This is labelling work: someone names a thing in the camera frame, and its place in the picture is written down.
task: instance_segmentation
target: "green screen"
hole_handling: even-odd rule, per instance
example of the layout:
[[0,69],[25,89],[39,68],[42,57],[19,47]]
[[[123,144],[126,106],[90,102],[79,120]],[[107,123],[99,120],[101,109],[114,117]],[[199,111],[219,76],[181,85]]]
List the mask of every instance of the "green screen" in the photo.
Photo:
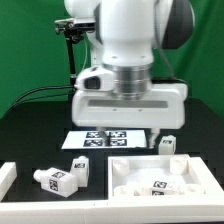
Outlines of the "green screen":
[[[196,17],[193,36],[183,47],[166,54],[176,76],[190,84],[190,96],[224,117],[224,1],[191,3]],[[54,32],[54,21],[67,17],[63,0],[0,0],[0,117],[28,90],[70,83],[65,39]],[[80,71],[84,44],[74,51]],[[153,74],[168,76],[156,51]]]

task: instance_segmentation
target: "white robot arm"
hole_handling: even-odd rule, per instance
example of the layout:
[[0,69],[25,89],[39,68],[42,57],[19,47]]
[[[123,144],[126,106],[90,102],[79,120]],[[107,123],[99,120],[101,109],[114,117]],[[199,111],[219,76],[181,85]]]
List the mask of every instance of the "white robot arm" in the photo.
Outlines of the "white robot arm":
[[74,23],[92,19],[96,26],[88,34],[92,67],[76,80],[74,123],[152,128],[157,134],[182,127],[187,86],[152,84],[150,68],[153,48],[178,48],[192,33],[189,1],[65,0],[65,6]]

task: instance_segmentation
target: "white block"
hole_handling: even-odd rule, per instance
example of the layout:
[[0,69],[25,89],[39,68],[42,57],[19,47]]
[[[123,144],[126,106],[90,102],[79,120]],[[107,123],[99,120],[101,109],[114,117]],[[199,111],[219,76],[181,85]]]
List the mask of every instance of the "white block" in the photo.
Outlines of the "white block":
[[6,195],[16,177],[16,163],[4,163],[0,169],[0,201]]
[[78,190],[76,176],[55,168],[35,171],[34,179],[41,183],[42,189],[63,197],[68,197]]
[[176,151],[176,138],[172,135],[162,137],[159,143],[159,155],[174,155]]
[[85,156],[73,159],[70,173],[77,177],[78,187],[87,187],[89,178],[89,159]]
[[170,181],[153,181],[151,186],[151,194],[156,195],[178,195],[181,194],[181,184]]

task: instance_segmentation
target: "black table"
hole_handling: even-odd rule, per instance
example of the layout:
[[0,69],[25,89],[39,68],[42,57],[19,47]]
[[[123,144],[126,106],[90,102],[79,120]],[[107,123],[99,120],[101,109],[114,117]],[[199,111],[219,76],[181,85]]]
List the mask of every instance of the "black table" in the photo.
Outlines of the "black table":
[[[185,110],[185,125],[180,130],[162,130],[157,143],[164,135],[176,136],[176,154],[200,156],[224,187],[224,120],[196,99],[186,101]],[[156,153],[156,150],[118,152],[92,149],[63,152],[61,146],[72,129],[71,105],[68,102],[25,103],[0,120],[0,166],[4,162],[15,161],[18,172],[4,202],[107,199],[108,156]],[[55,167],[69,171],[72,160],[80,155],[90,159],[88,188],[63,198],[41,190],[40,183],[33,179],[36,169]]]

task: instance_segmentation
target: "white tray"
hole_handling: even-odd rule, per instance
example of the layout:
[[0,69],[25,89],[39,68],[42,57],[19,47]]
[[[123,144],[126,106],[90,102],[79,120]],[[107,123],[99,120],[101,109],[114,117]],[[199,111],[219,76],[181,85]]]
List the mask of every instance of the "white tray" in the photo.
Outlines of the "white tray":
[[[174,175],[170,172],[170,159],[172,157],[185,157],[188,160],[188,169],[185,174]],[[125,159],[129,162],[130,171],[128,175],[118,176],[113,174],[113,160],[119,159]],[[224,195],[222,188],[199,157],[190,158],[188,155],[109,157],[108,195],[110,200],[120,200],[119,197],[113,195],[114,189],[118,186],[127,183],[149,183],[150,181],[170,181],[181,186],[199,184],[205,190],[205,197],[206,195]],[[183,197],[183,195],[169,195],[169,197],[174,198],[178,196]]]

